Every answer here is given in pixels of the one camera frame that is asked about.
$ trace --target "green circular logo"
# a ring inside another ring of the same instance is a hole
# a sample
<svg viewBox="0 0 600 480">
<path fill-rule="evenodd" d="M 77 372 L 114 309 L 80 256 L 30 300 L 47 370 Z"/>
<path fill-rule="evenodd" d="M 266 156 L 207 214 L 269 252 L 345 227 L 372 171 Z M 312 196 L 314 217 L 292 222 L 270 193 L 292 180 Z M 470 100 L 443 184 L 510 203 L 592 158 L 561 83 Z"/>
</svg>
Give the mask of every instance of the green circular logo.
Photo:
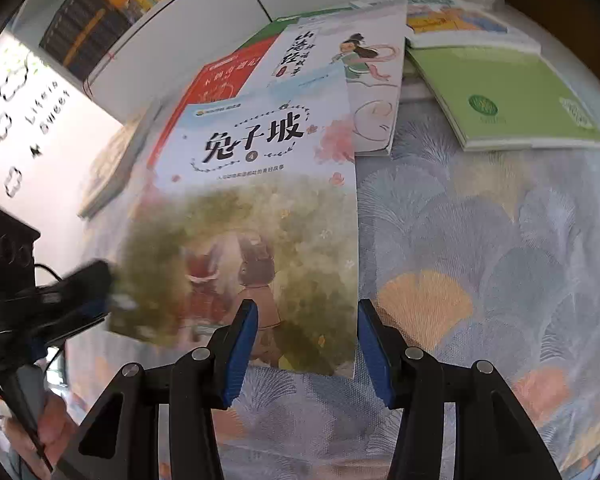
<svg viewBox="0 0 600 480">
<path fill-rule="evenodd" d="M 498 113 L 496 103 L 484 95 L 472 95 L 469 97 L 469 104 L 471 108 L 482 115 L 494 116 Z"/>
</svg>

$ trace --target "blue gripper pad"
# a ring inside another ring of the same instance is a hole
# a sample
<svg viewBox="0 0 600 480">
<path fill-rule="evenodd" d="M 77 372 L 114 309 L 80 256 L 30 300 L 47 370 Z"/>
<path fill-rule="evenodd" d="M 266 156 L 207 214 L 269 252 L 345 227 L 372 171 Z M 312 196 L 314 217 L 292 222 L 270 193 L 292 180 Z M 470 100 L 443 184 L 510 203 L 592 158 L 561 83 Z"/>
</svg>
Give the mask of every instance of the blue gripper pad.
<svg viewBox="0 0 600 480">
<path fill-rule="evenodd" d="M 358 341 L 376 395 L 384 401 L 385 405 L 392 406 L 395 396 L 391 387 L 389 361 L 361 301 L 358 303 Z"/>
<path fill-rule="evenodd" d="M 249 356 L 258 332 L 258 307 L 250 301 L 249 313 L 235 340 L 234 347 L 227 359 L 224 376 L 224 390 L 221 393 L 222 402 L 228 408 L 234 399 L 240 395 L 244 375 L 249 364 Z"/>
</svg>

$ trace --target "green book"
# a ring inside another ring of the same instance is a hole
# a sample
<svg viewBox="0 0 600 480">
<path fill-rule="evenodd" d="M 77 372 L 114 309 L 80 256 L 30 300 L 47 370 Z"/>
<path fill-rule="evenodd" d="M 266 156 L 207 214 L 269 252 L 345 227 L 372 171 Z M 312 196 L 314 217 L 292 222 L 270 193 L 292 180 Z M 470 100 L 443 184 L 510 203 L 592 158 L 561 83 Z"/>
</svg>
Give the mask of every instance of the green book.
<svg viewBox="0 0 600 480">
<path fill-rule="evenodd" d="M 600 130 L 537 54 L 507 48 L 410 50 L 465 150 L 600 148 Z"/>
<path fill-rule="evenodd" d="M 277 36 L 282 33 L 289 25 L 295 25 L 300 18 L 310 18 L 312 16 L 320 16 L 321 14 L 331 14 L 332 12 L 339 12 L 340 10 L 351 10 L 351 7 L 339 7 L 337 9 L 323 9 L 323 10 L 312 10 L 312 12 L 303 12 L 302 14 L 295 14 L 293 16 L 282 16 L 277 18 L 273 22 L 266 25 L 264 28 L 256 32 L 247 41 L 245 41 L 240 48 L 245 48 L 259 41 L 266 40 L 272 36 Z"/>
</svg>

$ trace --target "red book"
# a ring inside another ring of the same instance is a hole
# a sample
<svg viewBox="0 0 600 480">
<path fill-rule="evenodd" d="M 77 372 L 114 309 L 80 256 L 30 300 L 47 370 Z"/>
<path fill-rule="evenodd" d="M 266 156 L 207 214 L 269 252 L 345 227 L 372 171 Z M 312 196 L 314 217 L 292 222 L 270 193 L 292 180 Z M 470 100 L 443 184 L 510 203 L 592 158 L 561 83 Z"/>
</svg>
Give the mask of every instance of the red book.
<svg viewBox="0 0 600 480">
<path fill-rule="evenodd" d="M 251 46 L 236 50 L 228 56 L 218 59 L 202 67 L 193 83 L 189 86 L 177 108 L 170 117 L 164 131 L 149 157 L 147 167 L 151 169 L 160 156 L 164 143 L 184 108 L 191 104 L 212 103 L 223 99 L 236 97 L 242 85 L 256 68 L 269 47 L 276 41 L 277 36 L 254 43 Z"/>
</svg>

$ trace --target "illustrated girl in green dress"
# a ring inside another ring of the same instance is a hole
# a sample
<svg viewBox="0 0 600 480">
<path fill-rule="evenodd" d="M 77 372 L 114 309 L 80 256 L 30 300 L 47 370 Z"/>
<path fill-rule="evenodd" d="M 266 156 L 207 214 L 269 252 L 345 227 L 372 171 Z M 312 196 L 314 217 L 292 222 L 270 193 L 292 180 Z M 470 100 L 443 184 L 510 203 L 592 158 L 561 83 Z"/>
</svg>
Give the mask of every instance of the illustrated girl in green dress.
<svg viewBox="0 0 600 480">
<path fill-rule="evenodd" d="M 371 74 L 378 81 L 388 81 L 390 76 L 378 72 L 378 68 L 367 60 L 374 62 L 391 61 L 397 54 L 397 49 L 391 45 L 360 46 L 365 38 L 362 34 L 352 34 L 347 41 L 340 44 L 340 53 L 333 56 L 331 62 L 342 61 L 345 66 L 347 80 L 359 79 L 363 74 Z M 378 49 L 388 48 L 392 52 L 388 56 L 379 57 Z"/>
</svg>

